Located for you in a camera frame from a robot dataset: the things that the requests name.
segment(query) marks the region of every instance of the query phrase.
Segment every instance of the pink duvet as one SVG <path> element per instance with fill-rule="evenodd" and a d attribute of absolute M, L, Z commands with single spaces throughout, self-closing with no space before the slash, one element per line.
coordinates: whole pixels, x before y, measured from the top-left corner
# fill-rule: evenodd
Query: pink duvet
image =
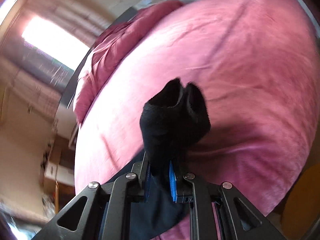
<path fill-rule="evenodd" d="M 185 5 L 115 69 L 79 131 L 77 193 L 109 180 L 143 147 L 142 107 L 175 77 L 202 89 L 212 125 L 188 153 L 190 171 L 232 182 L 267 215 L 303 168 L 316 131 L 320 68 L 315 32 L 297 0 Z M 188 238 L 188 218 L 161 235 Z"/>

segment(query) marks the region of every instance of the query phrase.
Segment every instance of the pink bedsheet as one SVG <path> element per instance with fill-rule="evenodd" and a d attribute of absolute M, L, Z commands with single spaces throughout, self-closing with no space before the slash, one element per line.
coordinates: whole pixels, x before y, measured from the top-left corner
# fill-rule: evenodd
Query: pink bedsheet
<path fill-rule="evenodd" d="M 133 20 L 112 26 L 99 36 L 79 74 L 73 109 L 78 123 L 84 121 L 92 102 L 121 60 L 159 20 L 182 5 L 178 0 L 169 0 L 139 10 Z"/>
<path fill-rule="evenodd" d="M 76 192 L 106 182 L 143 147 L 144 103 L 179 76 L 202 89 L 212 125 L 188 152 L 190 170 L 232 182 L 267 215 L 308 157 L 319 72 L 315 32 L 297 0 L 183 6 L 154 26 L 95 98 L 78 135 Z M 161 236 L 188 238 L 188 218 Z"/>

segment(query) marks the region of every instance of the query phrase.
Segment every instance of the wooden furniture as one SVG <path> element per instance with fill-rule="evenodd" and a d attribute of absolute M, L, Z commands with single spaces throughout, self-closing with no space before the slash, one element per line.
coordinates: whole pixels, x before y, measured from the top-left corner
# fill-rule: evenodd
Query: wooden furniture
<path fill-rule="evenodd" d="M 281 227 L 288 239 L 298 240 L 320 215 L 320 164 L 307 169 L 293 186 L 285 204 Z"/>
<path fill-rule="evenodd" d="M 76 196 L 75 188 L 56 181 L 54 194 L 55 213 L 57 214 L 71 199 Z"/>
<path fill-rule="evenodd" d="M 69 141 L 56 135 L 44 171 L 44 192 L 52 195 L 57 182 L 74 188 L 75 151 L 69 149 Z"/>
<path fill-rule="evenodd" d="M 79 125 L 76 124 L 75 127 L 72 130 L 71 138 L 69 140 L 69 149 L 76 150 L 76 144 L 78 139 L 78 131 L 79 131 Z"/>

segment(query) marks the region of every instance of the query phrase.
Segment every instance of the curtain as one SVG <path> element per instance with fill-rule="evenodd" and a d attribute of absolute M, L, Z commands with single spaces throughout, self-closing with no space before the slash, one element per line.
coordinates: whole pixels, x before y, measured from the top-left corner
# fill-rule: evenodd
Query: curtain
<path fill-rule="evenodd" d="M 75 0 L 29 0 L 27 9 L 54 22 L 91 47 L 111 22 Z"/>
<path fill-rule="evenodd" d="M 0 79 L 18 96 L 45 116 L 54 119 L 60 93 L 0 56 Z"/>
<path fill-rule="evenodd" d="M 1 51 L 0 79 L 31 107 L 54 118 L 74 71 L 24 41 L 22 33 L 35 16 L 52 21 L 89 48 L 110 22 L 76 0 L 28 0 L 21 8 Z"/>

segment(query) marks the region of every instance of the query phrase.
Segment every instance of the window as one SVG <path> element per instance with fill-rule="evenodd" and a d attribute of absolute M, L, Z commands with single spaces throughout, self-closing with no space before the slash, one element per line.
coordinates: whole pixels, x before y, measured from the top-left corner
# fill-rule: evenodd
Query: window
<path fill-rule="evenodd" d="M 40 17 L 34 17 L 29 22 L 22 37 L 72 70 L 76 70 L 89 50 L 70 33 Z"/>

